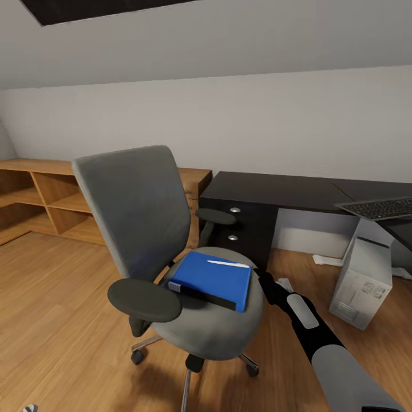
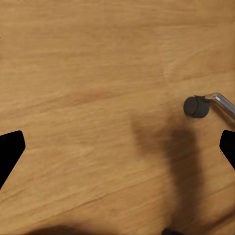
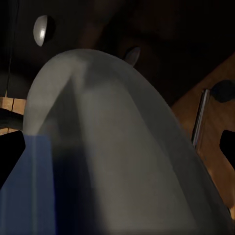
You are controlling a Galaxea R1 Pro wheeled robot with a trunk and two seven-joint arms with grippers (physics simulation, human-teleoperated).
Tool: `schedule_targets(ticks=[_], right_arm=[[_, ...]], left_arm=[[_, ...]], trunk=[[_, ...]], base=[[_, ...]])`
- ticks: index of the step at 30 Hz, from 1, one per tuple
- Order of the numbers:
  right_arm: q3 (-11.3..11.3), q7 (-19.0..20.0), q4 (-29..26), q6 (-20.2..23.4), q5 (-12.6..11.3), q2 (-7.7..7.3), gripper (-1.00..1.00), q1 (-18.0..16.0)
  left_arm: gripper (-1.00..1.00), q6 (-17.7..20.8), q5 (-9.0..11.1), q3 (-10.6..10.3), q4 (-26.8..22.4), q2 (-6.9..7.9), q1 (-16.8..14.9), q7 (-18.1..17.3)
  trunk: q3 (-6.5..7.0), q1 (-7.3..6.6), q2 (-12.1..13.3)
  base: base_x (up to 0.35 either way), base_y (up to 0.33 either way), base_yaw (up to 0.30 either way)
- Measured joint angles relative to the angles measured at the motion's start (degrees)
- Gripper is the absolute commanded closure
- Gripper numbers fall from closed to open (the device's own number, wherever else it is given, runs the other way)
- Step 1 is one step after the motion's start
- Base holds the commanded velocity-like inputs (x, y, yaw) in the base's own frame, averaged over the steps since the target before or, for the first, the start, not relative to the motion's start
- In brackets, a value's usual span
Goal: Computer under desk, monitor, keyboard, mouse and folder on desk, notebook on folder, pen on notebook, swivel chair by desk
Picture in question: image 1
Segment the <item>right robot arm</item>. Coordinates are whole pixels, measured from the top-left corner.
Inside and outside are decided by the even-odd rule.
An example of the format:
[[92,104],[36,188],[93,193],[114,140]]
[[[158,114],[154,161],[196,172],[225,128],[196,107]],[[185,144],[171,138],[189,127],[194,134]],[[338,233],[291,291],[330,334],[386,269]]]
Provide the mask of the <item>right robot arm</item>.
[[286,312],[327,398],[331,412],[407,412],[364,370],[313,303],[293,293],[288,278],[274,281],[263,269],[253,269],[268,302]]

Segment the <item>swivel chair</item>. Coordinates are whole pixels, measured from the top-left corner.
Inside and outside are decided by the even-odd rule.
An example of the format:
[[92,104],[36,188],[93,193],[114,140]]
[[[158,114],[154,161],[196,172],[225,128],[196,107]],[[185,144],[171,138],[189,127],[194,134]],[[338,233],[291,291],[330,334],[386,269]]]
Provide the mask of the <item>swivel chair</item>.
[[[131,347],[137,366],[139,350],[165,339],[189,353],[181,412],[186,412],[191,372],[198,374],[204,360],[239,357],[250,377],[258,365],[244,354],[258,329],[264,292],[245,255],[221,247],[206,247],[215,223],[234,225],[229,213],[198,209],[207,223],[193,252],[251,265],[244,313],[169,289],[168,284],[187,254],[175,261],[187,245],[191,215],[175,158],[164,145],[130,148],[80,157],[71,167],[83,196],[112,254],[121,280],[108,289],[116,309],[129,315],[132,335],[149,327],[157,336]],[[158,284],[163,269],[169,270]]]

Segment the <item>keyboard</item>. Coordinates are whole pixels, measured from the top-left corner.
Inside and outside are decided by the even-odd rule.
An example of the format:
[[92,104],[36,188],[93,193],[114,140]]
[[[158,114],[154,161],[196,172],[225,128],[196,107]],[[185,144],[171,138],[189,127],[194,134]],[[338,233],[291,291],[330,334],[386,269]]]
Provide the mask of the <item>keyboard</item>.
[[346,212],[355,214],[368,221],[380,221],[412,217],[412,197],[403,196],[386,199],[354,201],[335,204]]

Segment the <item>folder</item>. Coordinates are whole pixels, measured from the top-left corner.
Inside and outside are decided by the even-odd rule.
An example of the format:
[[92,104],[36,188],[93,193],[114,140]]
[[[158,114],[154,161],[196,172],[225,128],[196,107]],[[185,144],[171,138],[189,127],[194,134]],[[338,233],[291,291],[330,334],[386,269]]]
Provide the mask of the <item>folder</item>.
[[244,313],[251,265],[242,268],[207,260],[239,263],[191,251],[170,280],[169,289]]

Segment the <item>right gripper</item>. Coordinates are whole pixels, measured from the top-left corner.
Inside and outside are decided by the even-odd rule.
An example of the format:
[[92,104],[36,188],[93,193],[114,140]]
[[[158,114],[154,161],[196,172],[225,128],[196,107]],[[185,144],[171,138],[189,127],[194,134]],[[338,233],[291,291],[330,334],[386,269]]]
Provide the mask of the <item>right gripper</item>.
[[263,289],[263,292],[268,300],[268,302],[274,304],[274,293],[278,289],[282,289],[279,284],[276,284],[270,273],[265,272],[263,269],[254,268],[253,269],[259,275],[259,282]]

